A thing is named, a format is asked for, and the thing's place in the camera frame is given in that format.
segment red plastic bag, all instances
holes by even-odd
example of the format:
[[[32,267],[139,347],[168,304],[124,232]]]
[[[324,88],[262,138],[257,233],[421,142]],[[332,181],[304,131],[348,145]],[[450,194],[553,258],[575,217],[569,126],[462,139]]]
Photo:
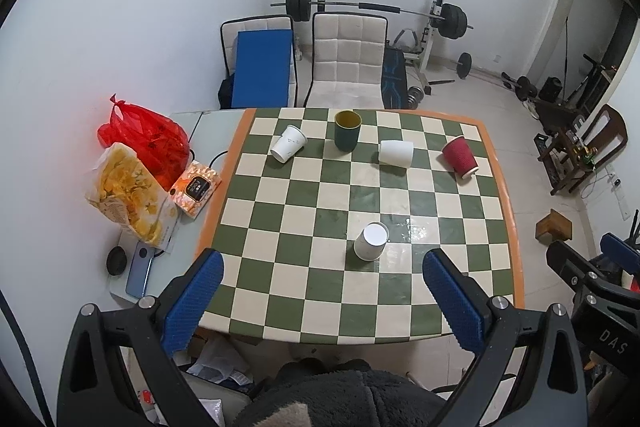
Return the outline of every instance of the red plastic bag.
[[[139,105],[113,102],[109,123],[98,129],[98,140],[103,147],[115,142],[131,147],[164,190],[169,191],[184,172],[189,161],[189,139],[184,129],[173,120]],[[116,112],[119,108],[122,117]]]

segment blue and black mat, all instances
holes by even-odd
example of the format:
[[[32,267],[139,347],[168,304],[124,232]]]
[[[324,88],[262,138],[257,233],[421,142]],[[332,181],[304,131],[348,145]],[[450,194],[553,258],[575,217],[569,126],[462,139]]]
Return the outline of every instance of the blue and black mat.
[[[404,54],[389,46],[385,47],[385,56],[382,60],[380,89],[385,109],[409,109]]]

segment green and white checkered tablecloth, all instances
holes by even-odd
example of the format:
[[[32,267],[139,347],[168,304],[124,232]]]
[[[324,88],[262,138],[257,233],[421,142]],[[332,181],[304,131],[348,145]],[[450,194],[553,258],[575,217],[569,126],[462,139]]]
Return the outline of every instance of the green and white checkered tablecloth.
[[[441,247],[489,295],[513,301],[510,245],[498,187],[476,126],[393,111],[359,110],[352,153],[333,142],[337,110],[257,109],[226,190],[212,247],[225,274],[200,325],[300,343],[401,342],[450,333],[422,280]],[[308,143],[281,164],[268,154],[287,125]],[[465,136],[479,165],[461,180],[441,150]],[[378,143],[414,143],[410,169],[379,165]],[[361,261],[353,241],[381,221],[383,255]]]

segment black speaker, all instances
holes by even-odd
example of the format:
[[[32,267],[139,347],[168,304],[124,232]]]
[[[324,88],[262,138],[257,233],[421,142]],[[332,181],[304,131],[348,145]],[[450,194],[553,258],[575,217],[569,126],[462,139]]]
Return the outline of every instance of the black speaker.
[[[538,97],[545,102],[554,103],[558,99],[560,91],[562,91],[562,82],[557,76],[550,76],[540,89]]]

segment smartphone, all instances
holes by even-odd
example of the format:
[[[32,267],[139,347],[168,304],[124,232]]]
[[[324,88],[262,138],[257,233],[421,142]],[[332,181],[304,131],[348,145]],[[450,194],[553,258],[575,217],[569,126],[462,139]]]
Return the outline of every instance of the smartphone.
[[[145,296],[146,282],[149,279],[149,272],[151,271],[151,261],[157,250],[157,248],[150,247],[142,241],[138,241],[136,245],[126,287],[127,294],[136,299]]]

